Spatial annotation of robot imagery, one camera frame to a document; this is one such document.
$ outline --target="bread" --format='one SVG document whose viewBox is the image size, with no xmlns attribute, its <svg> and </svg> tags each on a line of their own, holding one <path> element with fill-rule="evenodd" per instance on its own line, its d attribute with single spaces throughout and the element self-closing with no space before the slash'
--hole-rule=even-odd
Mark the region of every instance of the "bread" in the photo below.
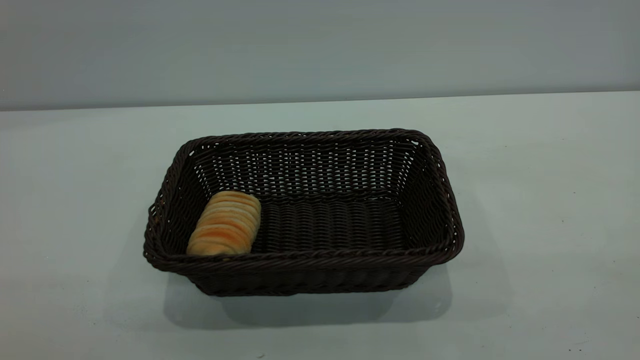
<svg viewBox="0 0 640 360">
<path fill-rule="evenodd" d="M 260 227 L 260 201 L 242 192 L 211 197 L 189 238 L 189 255 L 234 255 L 251 252 Z"/>
</svg>

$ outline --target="rectangular basket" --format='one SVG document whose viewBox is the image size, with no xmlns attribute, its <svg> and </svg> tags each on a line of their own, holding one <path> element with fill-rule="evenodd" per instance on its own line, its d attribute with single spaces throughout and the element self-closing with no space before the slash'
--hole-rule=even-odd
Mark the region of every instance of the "rectangular basket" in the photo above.
<svg viewBox="0 0 640 360">
<path fill-rule="evenodd" d="M 186 255 L 209 198 L 262 203 L 251 254 Z M 405 288 L 462 249 L 440 151 L 418 131 L 209 136 L 184 144 L 149 208 L 144 255 L 217 296 Z"/>
</svg>

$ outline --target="basket bottom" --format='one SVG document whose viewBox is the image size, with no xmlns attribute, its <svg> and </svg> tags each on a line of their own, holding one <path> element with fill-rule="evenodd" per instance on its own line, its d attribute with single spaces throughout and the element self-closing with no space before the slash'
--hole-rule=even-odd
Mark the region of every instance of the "basket bottom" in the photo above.
<svg viewBox="0 0 640 360">
<path fill-rule="evenodd" d="M 406 249 L 392 199 L 319 198 L 266 200 L 252 253 Z"/>
</svg>

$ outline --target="bread slice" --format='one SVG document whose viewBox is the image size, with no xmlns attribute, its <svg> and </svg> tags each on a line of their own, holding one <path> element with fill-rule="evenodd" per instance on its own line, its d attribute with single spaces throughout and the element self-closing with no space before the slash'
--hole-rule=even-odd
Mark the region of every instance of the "bread slice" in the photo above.
<svg viewBox="0 0 640 360">
<path fill-rule="evenodd" d="M 225 244 L 221 238 L 200 238 L 199 241 L 189 243 L 189 255 L 235 255 L 236 252 Z"/>
</svg>

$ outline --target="basket inner wall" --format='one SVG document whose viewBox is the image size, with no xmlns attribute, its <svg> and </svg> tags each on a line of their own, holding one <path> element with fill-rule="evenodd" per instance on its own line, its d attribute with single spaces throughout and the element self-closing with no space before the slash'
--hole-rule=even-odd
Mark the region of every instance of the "basket inner wall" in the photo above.
<svg viewBox="0 0 640 360">
<path fill-rule="evenodd" d="M 436 161 L 404 138 L 202 145 L 180 172 L 165 250 L 184 253 L 207 201 L 222 190 L 260 199 L 254 253 L 425 247 L 446 231 L 439 176 L 429 169 Z"/>
</svg>

